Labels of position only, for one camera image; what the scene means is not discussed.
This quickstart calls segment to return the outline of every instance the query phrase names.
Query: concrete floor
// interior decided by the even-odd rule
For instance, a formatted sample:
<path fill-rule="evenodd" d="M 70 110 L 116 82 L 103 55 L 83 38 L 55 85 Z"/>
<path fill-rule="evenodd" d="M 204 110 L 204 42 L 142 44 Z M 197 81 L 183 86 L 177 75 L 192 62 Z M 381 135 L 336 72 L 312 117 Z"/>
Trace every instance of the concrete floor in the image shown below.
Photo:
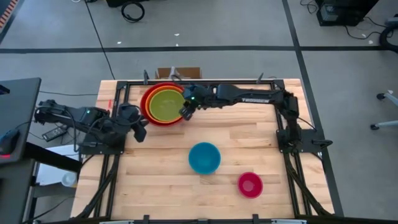
<path fill-rule="evenodd" d="M 299 0 L 287 2 L 301 46 L 378 44 L 377 34 L 354 40 L 343 27 L 319 27 L 316 15 L 309 14 Z M 104 1 L 89 4 L 104 47 L 293 46 L 282 1 L 155 0 L 142 4 L 146 16 L 136 24 L 124 21 L 120 11 L 108 8 Z M 0 51 L 100 47 L 83 1 L 25 0 L 21 5 Z M 380 0 L 368 16 L 383 23 L 396 13 L 398 1 Z M 374 30 L 382 28 L 367 22 L 350 28 L 359 37 Z M 398 41 L 398 34 L 392 41 Z M 107 56 L 117 79 L 140 79 L 143 69 L 153 76 L 156 68 L 171 66 L 201 67 L 204 78 L 255 78 L 262 72 L 265 77 L 302 78 L 294 51 L 113 52 Z M 396 106 L 376 99 L 379 92 L 398 92 L 398 55 L 377 50 L 304 51 L 303 57 L 325 136 L 334 142 L 329 152 L 344 215 L 398 220 L 398 128 L 369 129 L 371 123 L 398 119 Z M 112 79 L 102 53 L 0 54 L 0 68 L 1 79 L 41 77 L 41 90 L 60 93 L 96 93 L 100 80 Z M 39 100 L 49 98 L 76 107 L 94 105 L 96 100 L 95 96 L 39 95 Z M 33 124 L 30 131 L 40 135 L 52 128 Z M 29 141 L 43 147 L 59 144 L 32 136 Z M 37 213 L 64 198 L 39 199 Z M 64 220 L 71 207 L 69 200 L 42 220 Z"/>

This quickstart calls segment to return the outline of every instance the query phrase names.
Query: table leg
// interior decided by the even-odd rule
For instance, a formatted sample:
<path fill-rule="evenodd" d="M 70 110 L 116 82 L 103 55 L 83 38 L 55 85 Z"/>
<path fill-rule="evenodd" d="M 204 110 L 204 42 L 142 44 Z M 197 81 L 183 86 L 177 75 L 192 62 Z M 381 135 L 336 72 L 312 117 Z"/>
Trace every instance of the table leg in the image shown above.
<path fill-rule="evenodd" d="M 39 163 L 47 164 L 59 169 L 69 170 L 76 173 L 79 173 L 81 169 L 80 161 L 76 161 L 67 156 L 62 156 L 29 142 L 27 142 L 25 145 L 24 156 L 34 159 Z"/>

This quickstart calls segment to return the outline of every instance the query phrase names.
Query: wooden table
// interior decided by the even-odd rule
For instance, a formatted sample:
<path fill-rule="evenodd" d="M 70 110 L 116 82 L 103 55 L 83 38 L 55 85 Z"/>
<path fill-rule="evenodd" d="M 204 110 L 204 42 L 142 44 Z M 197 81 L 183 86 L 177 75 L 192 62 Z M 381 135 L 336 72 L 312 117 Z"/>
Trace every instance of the wooden table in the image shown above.
<path fill-rule="evenodd" d="M 287 91 L 298 97 L 300 117 L 310 121 L 299 79 L 286 79 Z M 238 85 L 269 89 L 269 85 Z M 102 81 L 97 107 L 111 110 L 116 81 Z M 129 102 L 139 105 L 147 86 L 133 86 Z M 300 123 L 303 129 L 309 125 Z M 241 103 L 197 111 L 190 121 L 161 128 L 149 124 L 144 142 L 127 135 L 121 156 L 112 219 L 293 218 L 283 155 L 278 150 L 276 116 L 272 105 Z M 208 141 L 221 152 L 221 165 L 212 175 L 199 175 L 188 164 L 190 148 Z M 329 212 L 333 212 L 321 161 L 301 154 L 307 187 Z M 95 156 L 80 172 L 72 217 L 79 214 L 98 188 L 103 156 Z M 262 195 L 244 198 L 236 186 L 243 172 L 255 172 L 264 183 Z M 296 186 L 300 211 L 301 193 Z M 104 194 L 104 215 L 108 193 Z"/>

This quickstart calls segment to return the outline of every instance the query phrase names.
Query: red bowl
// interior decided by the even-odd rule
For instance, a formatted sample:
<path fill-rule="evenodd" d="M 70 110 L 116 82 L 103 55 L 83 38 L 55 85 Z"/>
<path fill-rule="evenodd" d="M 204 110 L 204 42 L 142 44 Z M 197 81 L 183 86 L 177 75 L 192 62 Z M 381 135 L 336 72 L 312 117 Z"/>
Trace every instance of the red bowl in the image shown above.
<path fill-rule="evenodd" d="M 140 102 L 140 108 L 141 108 L 141 112 L 144 115 L 145 119 L 147 119 L 150 123 L 157 125 L 157 126 L 161 126 L 161 127 L 166 127 L 166 126 L 171 126 L 173 124 L 176 124 L 177 122 L 180 122 L 182 120 L 182 117 L 176 121 L 170 122 L 170 123 L 161 123 L 158 122 L 157 120 L 155 120 L 154 118 L 152 118 L 151 116 L 149 116 L 149 111 L 146 110 L 146 101 L 148 99 L 148 96 L 150 95 L 150 93 L 152 93 L 152 91 L 156 90 L 157 88 L 161 87 L 161 86 L 176 86 L 177 88 L 183 90 L 184 88 L 180 85 L 177 85 L 175 83 L 172 82 L 165 82 L 165 83 L 158 83 L 152 87 L 150 87 L 142 96 L 141 98 L 141 102 Z"/>
<path fill-rule="evenodd" d="M 262 180 L 253 172 L 245 172 L 238 179 L 238 189 L 247 198 L 256 198 L 262 192 Z"/>

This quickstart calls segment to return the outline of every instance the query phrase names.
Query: office chair base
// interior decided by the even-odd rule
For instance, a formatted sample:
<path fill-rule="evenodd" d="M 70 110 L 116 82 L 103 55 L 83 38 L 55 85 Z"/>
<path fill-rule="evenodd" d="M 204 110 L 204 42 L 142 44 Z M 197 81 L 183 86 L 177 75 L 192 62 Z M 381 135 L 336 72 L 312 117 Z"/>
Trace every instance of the office chair base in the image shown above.
<path fill-rule="evenodd" d="M 384 99 L 386 96 L 384 96 L 384 93 L 379 93 L 376 95 L 376 97 L 378 98 L 378 100 L 382 100 Z"/>
<path fill-rule="evenodd" d="M 380 127 L 377 127 L 375 124 L 371 124 L 371 129 L 372 130 L 378 130 Z"/>

